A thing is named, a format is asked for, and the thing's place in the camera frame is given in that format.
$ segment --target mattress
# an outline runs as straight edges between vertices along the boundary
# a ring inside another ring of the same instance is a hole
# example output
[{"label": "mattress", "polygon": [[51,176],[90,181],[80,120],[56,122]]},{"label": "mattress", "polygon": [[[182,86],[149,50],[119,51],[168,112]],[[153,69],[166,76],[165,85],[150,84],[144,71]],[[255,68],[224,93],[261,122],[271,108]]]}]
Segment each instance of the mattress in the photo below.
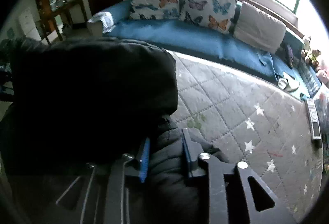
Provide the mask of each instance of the mattress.
[{"label": "mattress", "polygon": [[318,197],[323,162],[310,140],[305,104],[260,78],[171,53],[178,85],[172,119],[198,129],[231,163],[246,161],[301,220]]}]

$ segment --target plush toy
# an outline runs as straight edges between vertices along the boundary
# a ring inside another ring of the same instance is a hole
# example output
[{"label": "plush toy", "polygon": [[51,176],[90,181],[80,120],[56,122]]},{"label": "plush toy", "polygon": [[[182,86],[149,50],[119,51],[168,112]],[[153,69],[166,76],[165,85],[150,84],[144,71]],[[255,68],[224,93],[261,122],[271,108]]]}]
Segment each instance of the plush toy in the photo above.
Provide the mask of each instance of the plush toy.
[{"label": "plush toy", "polygon": [[328,75],[326,70],[319,70],[316,73],[316,77],[320,80],[321,83],[327,84],[328,83]]},{"label": "plush toy", "polygon": [[312,51],[302,49],[301,56],[305,60],[305,63],[309,63],[314,68],[316,68],[319,65],[319,62],[316,60],[316,58],[320,56],[321,53],[322,52],[318,49],[313,49]]},{"label": "plush toy", "polygon": [[320,64],[317,68],[315,68],[315,71],[316,77],[320,80],[320,82],[327,85],[329,81],[329,69],[324,60],[320,61]]},{"label": "plush toy", "polygon": [[304,49],[310,51],[310,36],[303,36]]}]

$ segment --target wooden table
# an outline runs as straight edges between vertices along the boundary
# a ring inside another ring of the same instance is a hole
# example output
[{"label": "wooden table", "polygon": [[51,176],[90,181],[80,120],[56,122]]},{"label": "wooden table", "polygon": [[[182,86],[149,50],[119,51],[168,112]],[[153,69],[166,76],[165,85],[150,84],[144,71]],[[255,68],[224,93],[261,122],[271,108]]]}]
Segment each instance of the wooden table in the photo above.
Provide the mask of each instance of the wooden table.
[{"label": "wooden table", "polygon": [[66,2],[63,6],[61,6],[60,8],[56,9],[55,11],[52,11],[51,13],[47,14],[47,15],[42,15],[42,18],[40,20],[41,22],[41,28],[42,28],[42,32],[48,42],[48,44],[50,44],[50,41],[48,40],[48,37],[47,37],[47,34],[46,34],[46,30],[43,26],[43,23],[45,22],[48,22],[48,21],[52,21],[52,23],[54,24],[54,27],[55,27],[55,30],[56,30],[56,33],[60,39],[60,41],[63,40],[63,37],[61,36],[60,34],[60,31],[58,30],[58,26],[57,26],[57,23],[55,21],[55,17],[57,15],[60,15],[61,13],[64,13],[67,20],[69,21],[69,23],[71,25],[73,25],[73,21],[72,21],[72,17],[71,17],[71,14],[70,14],[70,9],[73,8],[75,5],[79,5],[80,8],[81,8],[81,12],[83,14],[83,18],[85,20],[85,22],[88,21],[87,19],[87,14],[86,14],[86,10],[85,10],[85,7],[83,5],[83,0],[71,0],[69,2]]}]

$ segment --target blue butterfly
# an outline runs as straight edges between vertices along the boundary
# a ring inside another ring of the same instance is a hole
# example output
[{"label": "blue butterfly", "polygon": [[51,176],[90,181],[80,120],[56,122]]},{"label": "blue butterfly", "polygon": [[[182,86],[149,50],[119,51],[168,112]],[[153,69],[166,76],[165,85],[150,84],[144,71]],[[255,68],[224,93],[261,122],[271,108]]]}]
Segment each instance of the blue butterfly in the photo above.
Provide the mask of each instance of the blue butterfly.
[{"label": "blue butterfly", "polygon": [[149,8],[152,11],[156,11],[158,10],[158,8],[156,8],[155,6],[151,5],[144,5],[144,4],[139,4],[138,6],[135,6],[135,9],[143,9],[143,8]]},{"label": "blue butterfly", "polygon": [[207,1],[199,1],[196,2],[195,0],[189,0],[189,6],[191,9],[197,9],[198,11],[203,11],[203,6],[206,5]]},{"label": "blue butterfly", "polygon": [[179,17],[179,14],[178,14],[178,11],[177,9],[172,9],[172,11],[170,12],[169,10],[163,10],[163,19],[169,19],[169,17],[175,17],[175,18],[178,18]]},{"label": "blue butterfly", "polygon": [[223,6],[221,6],[217,0],[213,0],[213,12],[218,13],[218,11],[221,11],[223,15],[227,14],[227,10],[229,10],[231,7],[231,3],[227,2]]},{"label": "blue butterfly", "polygon": [[146,18],[143,14],[140,14],[139,18],[141,20],[156,20],[157,19],[157,18],[155,18],[155,15],[151,15],[150,18]]},{"label": "blue butterfly", "polygon": [[200,22],[202,22],[202,19],[203,19],[202,16],[198,16],[194,20],[192,20],[191,15],[188,12],[186,12],[184,22],[194,24],[195,26],[199,26]]}]

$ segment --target butterfly print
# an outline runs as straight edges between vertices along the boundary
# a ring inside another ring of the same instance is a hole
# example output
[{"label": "butterfly print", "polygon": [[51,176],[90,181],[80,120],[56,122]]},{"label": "butterfly print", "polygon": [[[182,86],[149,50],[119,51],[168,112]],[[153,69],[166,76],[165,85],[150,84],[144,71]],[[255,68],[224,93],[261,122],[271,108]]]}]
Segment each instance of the butterfly print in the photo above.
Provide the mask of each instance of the butterfly print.
[{"label": "butterfly print", "polygon": [[227,2],[224,5],[220,5],[217,0],[213,0],[213,12],[218,13],[218,11],[221,11],[223,15],[227,14],[227,10],[229,10],[231,7],[231,3]]},{"label": "butterfly print", "polygon": [[150,18],[146,18],[143,14],[140,14],[139,18],[141,20],[156,20],[157,19],[157,18],[155,18],[155,15],[151,15]]},{"label": "butterfly print", "polygon": [[182,8],[185,6],[185,3],[186,3],[186,1],[183,0],[183,1],[182,1],[182,4],[180,4],[180,9],[181,9],[181,10],[182,10]]},{"label": "butterfly print", "polygon": [[198,16],[194,20],[192,20],[190,14],[187,11],[185,12],[184,22],[194,24],[195,26],[199,26],[200,22],[202,22],[202,19],[203,19],[202,16]]},{"label": "butterfly print", "polygon": [[178,3],[178,0],[159,0],[159,7],[163,8],[167,3]]},{"label": "butterfly print", "polygon": [[199,1],[196,2],[195,0],[189,0],[189,6],[191,9],[197,9],[198,11],[203,11],[203,6],[206,5],[207,1]]},{"label": "butterfly print", "polygon": [[170,12],[169,10],[163,10],[163,19],[169,19],[169,17],[175,17],[175,18],[178,18],[179,17],[179,14],[178,14],[178,11],[177,9],[172,9],[172,11]]},{"label": "butterfly print", "polygon": [[209,24],[208,24],[209,28],[213,29],[214,27],[216,27],[217,30],[219,28],[222,31],[225,31],[227,24],[228,24],[228,19],[218,22],[213,16],[209,15]]},{"label": "butterfly print", "polygon": [[135,9],[144,9],[144,8],[149,8],[149,9],[151,9],[152,11],[156,11],[156,10],[158,10],[158,8],[156,8],[156,7],[153,6],[153,5],[139,4],[138,6],[135,6]]}]

